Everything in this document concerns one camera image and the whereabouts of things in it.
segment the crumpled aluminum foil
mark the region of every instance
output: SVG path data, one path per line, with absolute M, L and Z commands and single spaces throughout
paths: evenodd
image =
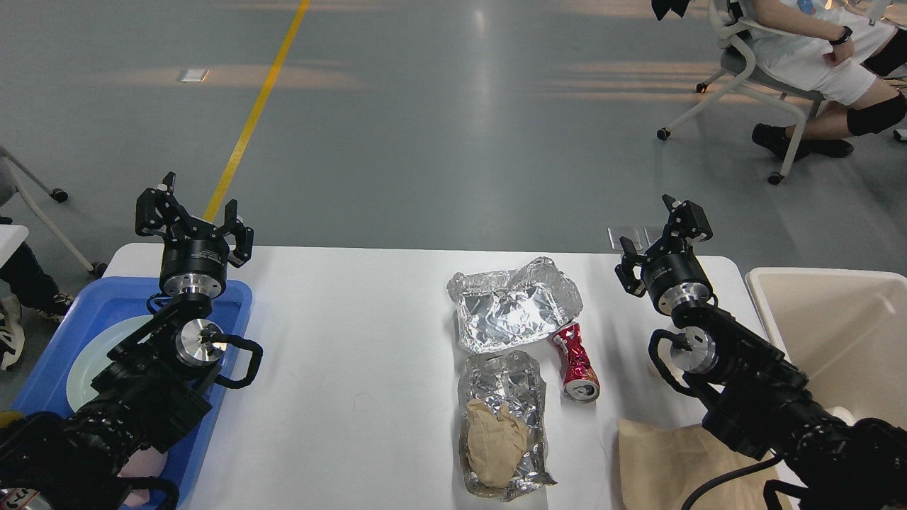
M 456 305 L 457 341 L 472 353 L 548 338 L 582 310 L 576 284 L 547 257 L 518 270 L 456 273 L 447 293 Z
M 466 360 L 458 390 L 462 420 L 460 424 L 460 465 L 466 490 L 481 497 L 498 497 L 512 501 L 521 495 L 557 484 L 545 471 L 545 381 L 541 379 L 539 362 L 521 350 L 506 354 L 475 354 Z M 527 451 L 517 465 L 515 475 L 506 488 L 489 487 L 479 481 L 469 466 L 467 437 L 469 421 L 466 404 L 479 398 L 494 414 L 506 402 L 512 416 L 523 420 L 529 428 Z

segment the gray floor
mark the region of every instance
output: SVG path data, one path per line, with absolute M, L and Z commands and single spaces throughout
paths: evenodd
M 140 240 L 135 198 L 166 172 L 203 213 L 296 8 L 5 2 L 0 144 L 71 194 L 40 202 L 108 260 Z M 749 134 L 784 113 L 729 97 L 656 140 L 717 56 L 703 0 L 662 22 L 636 0 L 312 0 L 228 197 L 262 245 L 603 252 L 608 227 L 662 224 L 666 192 L 706 209 L 698 252 L 742 272 L 907 273 L 907 146 L 890 131 L 778 187 Z M 177 83 L 193 67 L 208 80 Z M 21 200 L 2 213 L 62 287 L 91 281 Z M 24 325 L 0 407 L 53 333 Z

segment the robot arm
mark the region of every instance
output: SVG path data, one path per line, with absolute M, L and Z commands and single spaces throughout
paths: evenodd
M 130 491 L 160 490 L 160 510 L 176 507 L 179 490 L 163 478 L 120 478 L 141 448 L 167 451 L 211 410 L 213 384 L 240 388 L 258 373 L 257 343 L 225 334 L 206 317 L 226 286 L 227 263 L 251 254 L 252 229 L 228 204 L 221 227 L 191 217 L 173 197 L 174 174 L 136 202 L 136 232 L 164 239 L 161 295 L 170 302 L 109 353 L 92 381 L 98 397 L 70 417 L 50 412 L 0 426 L 0 507 L 21 510 L 117 510 Z M 233 234 L 230 253 L 225 237 Z M 227 345 L 252 353 L 246 376 L 220 374 Z
M 806 374 L 780 349 L 710 303 L 712 287 L 692 249 L 695 240 L 711 237 L 705 214 L 690 201 L 663 199 L 670 218 L 662 238 L 644 255 L 621 240 L 624 255 L 616 268 L 624 290 L 637 297 L 648 291 L 655 309 L 681 329 L 652 335 L 649 355 L 659 374 L 705 405 L 703 428 L 730 449 L 755 459 L 774 451 L 806 484 L 767 485 L 770 508 L 776 507 L 775 491 L 799 497 L 803 509 L 907 504 L 907 432 L 874 418 L 849 427 L 833 417 L 813 400 Z M 665 340 L 685 385 L 658 356 Z

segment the white plate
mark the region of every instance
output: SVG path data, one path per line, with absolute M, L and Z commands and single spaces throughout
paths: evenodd
M 82 349 L 69 369 L 69 377 L 66 379 L 66 400 L 69 401 L 69 407 L 73 411 L 98 396 L 98 392 L 92 388 L 92 379 L 111 364 L 107 353 L 149 320 L 151 315 L 121 320 L 98 333 L 98 336 L 92 338 L 92 341 Z

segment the black knee pad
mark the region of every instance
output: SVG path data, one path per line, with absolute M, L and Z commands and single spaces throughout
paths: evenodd
M 904 95 L 898 95 L 881 103 L 867 106 L 862 110 L 847 111 L 847 129 L 854 136 L 861 136 L 868 132 L 883 132 L 899 123 L 907 115 L 907 100 Z
M 879 54 L 863 61 L 866 69 L 879 76 L 887 76 L 904 64 L 907 64 L 907 30 L 902 28 L 898 29 Z

